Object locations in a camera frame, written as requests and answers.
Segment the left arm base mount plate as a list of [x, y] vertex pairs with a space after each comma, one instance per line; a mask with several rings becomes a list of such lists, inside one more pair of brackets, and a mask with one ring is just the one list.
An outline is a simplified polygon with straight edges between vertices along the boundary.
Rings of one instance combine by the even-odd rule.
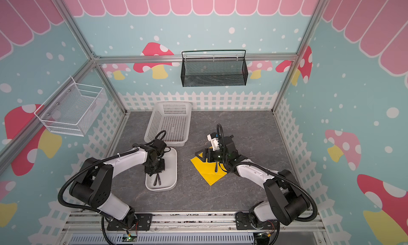
[[123, 220], [113, 219], [107, 225], [108, 231], [149, 231], [152, 224], [153, 214], [131, 213]]

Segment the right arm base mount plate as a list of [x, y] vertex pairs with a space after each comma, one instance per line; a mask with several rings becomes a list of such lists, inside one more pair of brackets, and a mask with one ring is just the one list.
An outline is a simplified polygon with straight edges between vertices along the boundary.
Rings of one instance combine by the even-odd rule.
[[235, 224], [237, 230], [276, 230], [279, 221], [261, 221], [253, 213], [237, 212], [235, 214]]

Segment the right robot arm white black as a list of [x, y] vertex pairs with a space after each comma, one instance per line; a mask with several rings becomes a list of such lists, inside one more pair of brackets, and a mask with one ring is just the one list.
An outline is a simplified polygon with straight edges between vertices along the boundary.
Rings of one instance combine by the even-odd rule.
[[257, 221], [275, 220], [288, 226], [294, 221], [310, 222], [317, 217], [316, 202], [298, 184], [291, 171], [272, 171], [240, 154], [233, 136], [224, 135], [220, 123], [207, 139], [211, 148], [195, 152], [198, 159], [204, 163], [222, 164], [227, 173], [246, 178], [264, 189], [268, 201], [254, 206], [250, 212]]

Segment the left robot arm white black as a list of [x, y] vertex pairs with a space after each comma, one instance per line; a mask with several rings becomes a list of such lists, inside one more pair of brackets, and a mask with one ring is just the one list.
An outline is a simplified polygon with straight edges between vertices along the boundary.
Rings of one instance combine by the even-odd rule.
[[166, 131], [162, 130], [152, 141], [134, 144], [128, 152], [102, 160], [93, 157], [85, 160], [80, 171], [58, 192], [58, 202], [68, 208], [96, 212], [124, 230], [134, 228], [138, 224], [135, 210], [112, 194], [112, 181], [116, 175], [137, 165], [143, 165], [150, 177], [164, 171], [165, 135]]

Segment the yellow paper napkin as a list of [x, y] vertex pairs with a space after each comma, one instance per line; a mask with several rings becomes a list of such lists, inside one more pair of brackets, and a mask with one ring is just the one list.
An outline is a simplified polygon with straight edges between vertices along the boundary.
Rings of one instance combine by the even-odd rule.
[[[207, 163], [203, 163], [201, 160], [199, 160], [195, 154], [194, 158], [191, 159], [192, 164], [194, 167], [197, 169], [197, 171], [200, 173], [200, 175], [204, 178], [204, 180], [212, 186], [215, 184], [218, 180], [220, 180], [222, 177], [227, 175], [227, 172], [223, 166], [223, 164], [220, 164], [219, 162], [210, 162], [207, 160]], [[218, 164], [218, 172], [215, 173], [215, 164]]]

